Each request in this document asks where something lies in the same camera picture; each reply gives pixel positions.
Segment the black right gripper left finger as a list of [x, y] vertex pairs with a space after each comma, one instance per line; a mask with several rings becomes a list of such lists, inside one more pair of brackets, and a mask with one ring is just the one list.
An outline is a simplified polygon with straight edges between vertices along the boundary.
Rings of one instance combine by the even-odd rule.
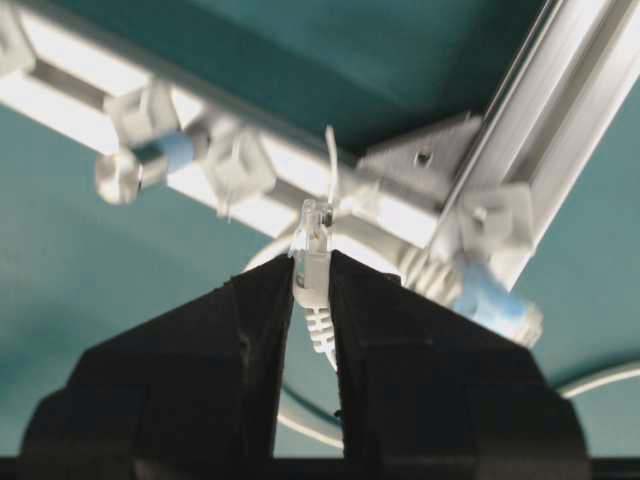
[[243, 478], [273, 454], [293, 263], [85, 350], [24, 434], [23, 479]]

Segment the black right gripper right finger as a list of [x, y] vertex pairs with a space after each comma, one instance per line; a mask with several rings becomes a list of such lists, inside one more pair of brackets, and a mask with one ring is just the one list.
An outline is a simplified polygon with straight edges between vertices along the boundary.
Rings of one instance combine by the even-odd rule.
[[334, 252], [345, 457], [376, 479], [584, 479], [571, 403], [532, 354]]

